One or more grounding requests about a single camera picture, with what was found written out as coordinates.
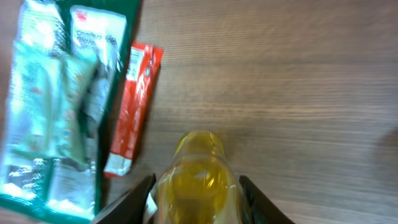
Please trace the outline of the green 3M gloves package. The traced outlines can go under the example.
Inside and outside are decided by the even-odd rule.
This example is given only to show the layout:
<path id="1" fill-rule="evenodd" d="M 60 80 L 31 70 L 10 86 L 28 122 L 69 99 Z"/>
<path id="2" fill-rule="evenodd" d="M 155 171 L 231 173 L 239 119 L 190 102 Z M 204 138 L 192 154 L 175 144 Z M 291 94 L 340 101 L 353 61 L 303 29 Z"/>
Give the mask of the green 3M gloves package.
<path id="1" fill-rule="evenodd" d="M 23 1 L 1 145 L 1 206 L 47 223 L 100 210 L 100 139 L 138 1 Z"/>

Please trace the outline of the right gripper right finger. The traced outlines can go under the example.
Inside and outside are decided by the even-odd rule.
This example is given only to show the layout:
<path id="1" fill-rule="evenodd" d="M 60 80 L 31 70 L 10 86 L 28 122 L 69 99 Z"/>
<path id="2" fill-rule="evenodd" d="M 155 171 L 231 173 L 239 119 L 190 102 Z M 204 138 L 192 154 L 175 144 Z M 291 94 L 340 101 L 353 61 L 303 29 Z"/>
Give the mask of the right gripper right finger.
<path id="1" fill-rule="evenodd" d="M 245 175 L 239 176 L 239 183 L 247 201 L 243 210 L 243 223 L 252 224 L 295 224 Z"/>

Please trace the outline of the red snack packet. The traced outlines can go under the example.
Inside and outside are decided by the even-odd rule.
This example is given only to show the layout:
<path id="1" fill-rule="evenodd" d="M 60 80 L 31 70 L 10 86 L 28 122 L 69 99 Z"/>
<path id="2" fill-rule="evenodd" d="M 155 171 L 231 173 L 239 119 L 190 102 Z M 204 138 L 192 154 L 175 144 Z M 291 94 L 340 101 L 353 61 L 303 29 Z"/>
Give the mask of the red snack packet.
<path id="1" fill-rule="evenodd" d="M 131 168 L 163 54 L 163 48 L 158 46 L 140 42 L 131 45 L 119 117 L 104 167 L 105 177 L 122 177 Z"/>

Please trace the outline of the light teal small packet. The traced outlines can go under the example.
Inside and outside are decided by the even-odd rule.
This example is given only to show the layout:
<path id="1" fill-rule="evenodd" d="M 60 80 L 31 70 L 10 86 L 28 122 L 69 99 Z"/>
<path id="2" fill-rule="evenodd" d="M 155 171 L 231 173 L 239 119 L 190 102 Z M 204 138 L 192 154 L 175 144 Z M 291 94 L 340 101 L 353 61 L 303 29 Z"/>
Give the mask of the light teal small packet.
<path id="1" fill-rule="evenodd" d="M 50 55 L 16 42 L 5 148 L 27 159 L 86 162 L 78 121 L 98 58 L 92 50 Z"/>

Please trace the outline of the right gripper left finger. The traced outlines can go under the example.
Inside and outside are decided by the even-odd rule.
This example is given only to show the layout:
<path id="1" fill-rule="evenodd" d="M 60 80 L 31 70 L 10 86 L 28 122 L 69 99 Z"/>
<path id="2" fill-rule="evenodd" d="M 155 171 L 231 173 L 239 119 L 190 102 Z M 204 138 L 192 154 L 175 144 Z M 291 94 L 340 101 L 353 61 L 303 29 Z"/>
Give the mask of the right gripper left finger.
<path id="1" fill-rule="evenodd" d="M 102 209 L 90 224 L 138 224 L 142 223 L 147 196 L 156 182 L 155 174 L 124 192 L 122 196 Z"/>

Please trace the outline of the yellow liquid bottle silver cap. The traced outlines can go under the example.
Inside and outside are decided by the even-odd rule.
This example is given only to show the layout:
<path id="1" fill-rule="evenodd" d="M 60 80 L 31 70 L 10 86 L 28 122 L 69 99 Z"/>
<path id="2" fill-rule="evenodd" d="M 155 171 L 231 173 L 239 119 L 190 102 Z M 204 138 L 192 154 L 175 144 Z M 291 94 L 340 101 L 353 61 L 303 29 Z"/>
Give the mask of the yellow liquid bottle silver cap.
<path id="1" fill-rule="evenodd" d="M 184 135 L 148 194 L 143 223 L 251 223 L 243 188 L 217 135 Z"/>

